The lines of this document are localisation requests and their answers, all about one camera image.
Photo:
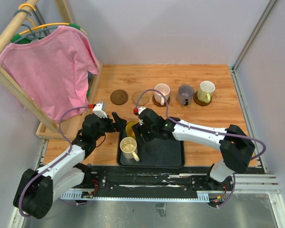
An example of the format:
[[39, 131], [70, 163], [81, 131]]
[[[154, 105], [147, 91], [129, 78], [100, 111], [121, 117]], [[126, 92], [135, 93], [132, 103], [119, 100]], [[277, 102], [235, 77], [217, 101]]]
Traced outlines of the aluminium corner post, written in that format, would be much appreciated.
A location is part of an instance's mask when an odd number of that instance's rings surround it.
[[233, 66], [230, 67], [232, 72], [237, 71], [240, 67], [242, 61], [244, 60], [245, 56], [249, 52], [250, 48], [252, 47], [253, 43], [255, 42], [258, 34], [260, 33], [261, 29], [265, 25], [266, 21], [268, 20], [269, 16], [271, 15], [272, 11], [274, 10], [275, 6], [278, 4], [279, 0], [270, 0], [266, 5], [264, 11], [261, 14], [258, 22], [256, 23], [255, 27], [253, 28], [247, 42], [245, 43], [244, 47], [242, 48], [239, 56], [237, 57]]

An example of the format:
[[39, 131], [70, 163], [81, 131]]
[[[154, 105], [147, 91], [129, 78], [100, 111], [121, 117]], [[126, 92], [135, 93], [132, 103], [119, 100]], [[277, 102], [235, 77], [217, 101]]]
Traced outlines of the purple mug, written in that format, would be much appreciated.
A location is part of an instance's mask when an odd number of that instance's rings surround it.
[[192, 86], [187, 84], [181, 85], [178, 88], [177, 102], [180, 105], [188, 106], [192, 102], [193, 95], [194, 95], [194, 89]]

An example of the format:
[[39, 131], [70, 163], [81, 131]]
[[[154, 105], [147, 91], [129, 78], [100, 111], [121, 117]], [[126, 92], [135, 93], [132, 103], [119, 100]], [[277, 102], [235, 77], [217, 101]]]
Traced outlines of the brown wooden coaster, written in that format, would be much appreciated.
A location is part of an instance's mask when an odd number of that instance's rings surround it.
[[115, 90], [110, 95], [110, 100], [115, 105], [123, 105], [128, 101], [128, 93], [124, 90]]
[[202, 102], [198, 99], [198, 92], [195, 92], [194, 95], [193, 95], [193, 100], [196, 104], [200, 105], [200, 106], [207, 106], [209, 104], [211, 104], [212, 102], [212, 97], [210, 98], [210, 102], [209, 103], [206, 103], [206, 102]]
[[[161, 105], [161, 103], [157, 102], [157, 101], [155, 100], [155, 95], [152, 96], [152, 102], [153, 102], [156, 106], [158, 106], [158, 107], [165, 107], [165, 106], [166, 106], [166, 103], [165, 103], [165, 102], [164, 102], [163, 105]], [[170, 96], [169, 96], [167, 102], [168, 102], [168, 104], [170, 104], [170, 102], [171, 102], [171, 97], [170, 97]]]

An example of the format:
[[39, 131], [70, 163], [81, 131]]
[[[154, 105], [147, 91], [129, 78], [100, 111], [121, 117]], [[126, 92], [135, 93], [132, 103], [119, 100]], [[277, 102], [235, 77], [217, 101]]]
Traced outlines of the woven rattan coaster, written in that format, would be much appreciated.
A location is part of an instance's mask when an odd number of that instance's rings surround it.
[[[141, 95], [142, 93], [143, 93], [143, 91], [136, 91], [136, 92], [132, 95], [132, 102], [133, 102], [134, 104], [136, 104], [138, 98], [140, 97], [140, 95]], [[140, 99], [138, 105], [139, 105], [139, 106], [144, 106], [144, 105], [146, 105], [146, 104], [149, 102], [149, 100], [150, 100], [150, 96], [148, 95], [148, 93], [145, 93], [145, 94], [141, 97], [141, 99]]]

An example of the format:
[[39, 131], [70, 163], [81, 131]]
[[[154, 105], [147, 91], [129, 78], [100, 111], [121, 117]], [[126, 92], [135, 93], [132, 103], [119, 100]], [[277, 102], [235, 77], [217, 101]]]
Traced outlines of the aluminium frame rail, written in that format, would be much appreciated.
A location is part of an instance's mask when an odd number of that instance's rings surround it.
[[237, 191], [279, 191], [277, 179], [272, 174], [236, 174]]

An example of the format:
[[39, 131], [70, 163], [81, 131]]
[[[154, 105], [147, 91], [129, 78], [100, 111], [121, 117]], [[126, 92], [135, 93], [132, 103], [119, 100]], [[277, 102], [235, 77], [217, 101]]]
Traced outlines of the green clothes hanger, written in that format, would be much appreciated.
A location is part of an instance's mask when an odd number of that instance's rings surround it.
[[48, 23], [48, 24], [44, 24], [43, 26], [37, 26], [34, 28], [28, 27], [29, 28], [28, 31], [23, 31], [22, 33], [17, 33], [16, 35], [14, 35], [12, 39], [10, 40], [10, 43], [27, 44], [33, 41], [41, 40], [49, 35], [49, 34], [46, 34], [46, 32], [57, 29], [58, 26], [73, 27], [87, 34], [79, 25], [74, 24], [74, 23], [62, 23], [62, 22], [61, 23]]

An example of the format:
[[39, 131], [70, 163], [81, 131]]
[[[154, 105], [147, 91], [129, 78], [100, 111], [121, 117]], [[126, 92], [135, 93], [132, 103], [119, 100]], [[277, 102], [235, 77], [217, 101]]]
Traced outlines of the cream yellow mug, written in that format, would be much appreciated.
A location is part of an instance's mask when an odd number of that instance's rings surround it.
[[140, 158], [138, 157], [137, 142], [134, 138], [123, 138], [119, 144], [119, 148], [125, 158], [134, 159], [136, 162], [140, 161]]

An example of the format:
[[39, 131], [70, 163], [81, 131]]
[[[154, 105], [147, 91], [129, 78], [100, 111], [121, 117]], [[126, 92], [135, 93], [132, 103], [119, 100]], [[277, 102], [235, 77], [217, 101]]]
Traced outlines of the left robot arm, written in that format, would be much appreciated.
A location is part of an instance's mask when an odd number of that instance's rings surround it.
[[82, 128], [69, 147], [43, 167], [27, 169], [21, 177], [13, 205], [24, 217], [45, 217], [62, 194], [79, 185], [92, 184], [91, 168], [81, 162], [96, 148], [99, 138], [107, 133], [121, 132], [127, 121], [112, 113], [113, 118], [100, 118], [96, 114], [85, 117]]

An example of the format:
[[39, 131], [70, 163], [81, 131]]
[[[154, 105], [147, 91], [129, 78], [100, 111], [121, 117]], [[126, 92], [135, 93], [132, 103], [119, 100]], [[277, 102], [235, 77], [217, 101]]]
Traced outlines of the grey clothes hanger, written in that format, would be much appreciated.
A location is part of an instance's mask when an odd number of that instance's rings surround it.
[[24, 36], [20, 35], [19, 33], [16, 33], [10, 40], [10, 43], [19, 43], [19, 44], [24, 44], [24, 43], [30, 43], [33, 41], [38, 41], [42, 39], [42, 34], [44, 33], [45, 37], [50, 34], [51, 30], [57, 29], [58, 26], [49, 26], [45, 28], [39, 28], [37, 30], [32, 30], [32, 26], [29, 26], [27, 24], [22, 23], [21, 27], [26, 27], [27, 32], [23, 31]]

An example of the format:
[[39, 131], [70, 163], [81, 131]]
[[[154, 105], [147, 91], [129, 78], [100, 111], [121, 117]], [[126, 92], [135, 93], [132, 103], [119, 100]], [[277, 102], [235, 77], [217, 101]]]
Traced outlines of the yellow glass mug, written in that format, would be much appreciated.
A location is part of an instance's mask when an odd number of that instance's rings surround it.
[[132, 127], [134, 125], [136, 125], [137, 123], [138, 123], [138, 121], [130, 121], [126, 124], [125, 132], [126, 132], [127, 137], [131, 137], [133, 139], [136, 139], [136, 136], [135, 136], [135, 133], [134, 133]]

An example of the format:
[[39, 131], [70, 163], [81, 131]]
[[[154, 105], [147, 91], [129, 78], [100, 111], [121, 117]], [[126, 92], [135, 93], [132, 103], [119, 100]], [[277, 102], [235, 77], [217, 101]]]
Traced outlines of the wooden clothes rack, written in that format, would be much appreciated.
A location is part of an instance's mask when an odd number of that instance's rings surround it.
[[[31, 12], [33, 6], [35, 7], [38, 0], [28, 0], [23, 5], [23, 9]], [[9, 41], [13, 35], [20, 28], [21, 24], [26, 19], [27, 12], [19, 12], [14, 16], [9, 25], [4, 29], [0, 35], [0, 54], [4, 48], [9, 44]], [[92, 85], [90, 86], [90, 93], [88, 97], [89, 103], [93, 102], [95, 97], [98, 82], [101, 76], [103, 64], [101, 61], [97, 63], [98, 75], [93, 77]], [[27, 93], [12, 79], [12, 77], [0, 66], [0, 83], [14, 95], [14, 97], [30, 110], [40, 120], [40, 125], [36, 132], [36, 135], [41, 139], [56, 139], [63, 140], [63, 136], [59, 133], [57, 124], [50, 120], [49, 117], [40, 109], [40, 107], [27, 95]], [[86, 109], [82, 115], [74, 116], [68, 120], [63, 121], [62, 130], [64, 130], [66, 137], [73, 140], [76, 137], [77, 132], [82, 126], [84, 118], [90, 113], [90, 109]]]

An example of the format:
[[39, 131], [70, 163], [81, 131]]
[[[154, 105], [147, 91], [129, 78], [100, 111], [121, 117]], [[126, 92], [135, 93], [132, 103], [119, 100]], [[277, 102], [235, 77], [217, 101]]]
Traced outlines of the pink t-shirt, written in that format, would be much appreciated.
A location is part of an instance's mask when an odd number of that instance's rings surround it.
[[84, 112], [88, 74], [100, 67], [88, 37], [70, 26], [39, 41], [8, 44], [0, 65], [55, 123]]

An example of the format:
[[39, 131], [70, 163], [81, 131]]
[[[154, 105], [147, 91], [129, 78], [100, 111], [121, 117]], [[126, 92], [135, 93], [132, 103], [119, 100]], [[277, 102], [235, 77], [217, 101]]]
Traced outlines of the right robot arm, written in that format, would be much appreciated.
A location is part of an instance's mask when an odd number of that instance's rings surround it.
[[141, 135], [146, 142], [154, 139], [188, 141], [221, 152], [222, 159], [212, 166], [205, 179], [209, 189], [217, 190], [226, 177], [247, 171], [255, 145], [237, 125], [211, 128], [175, 117], [164, 119], [152, 109], [142, 106], [135, 108], [133, 112], [139, 119], [135, 135]]

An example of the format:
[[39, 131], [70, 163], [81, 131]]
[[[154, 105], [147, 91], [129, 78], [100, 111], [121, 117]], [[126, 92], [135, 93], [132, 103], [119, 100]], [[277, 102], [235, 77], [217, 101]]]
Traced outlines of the pale green octagonal mug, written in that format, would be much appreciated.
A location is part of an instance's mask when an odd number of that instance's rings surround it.
[[211, 101], [212, 94], [216, 89], [215, 85], [211, 81], [203, 81], [199, 86], [197, 93], [198, 100], [204, 103], [209, 103]]

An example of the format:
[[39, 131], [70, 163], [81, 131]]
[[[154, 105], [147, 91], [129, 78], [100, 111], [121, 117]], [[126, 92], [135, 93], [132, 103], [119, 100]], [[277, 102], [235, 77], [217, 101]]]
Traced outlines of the pink mug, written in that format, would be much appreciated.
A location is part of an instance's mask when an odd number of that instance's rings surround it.
[[170, 87], [167, 84], [161, 83], [156, 85], [154, 89], [156, 90], [154, 92], [155, 100], [163, 105], [165, 100], [168, 100], [170, 96]]

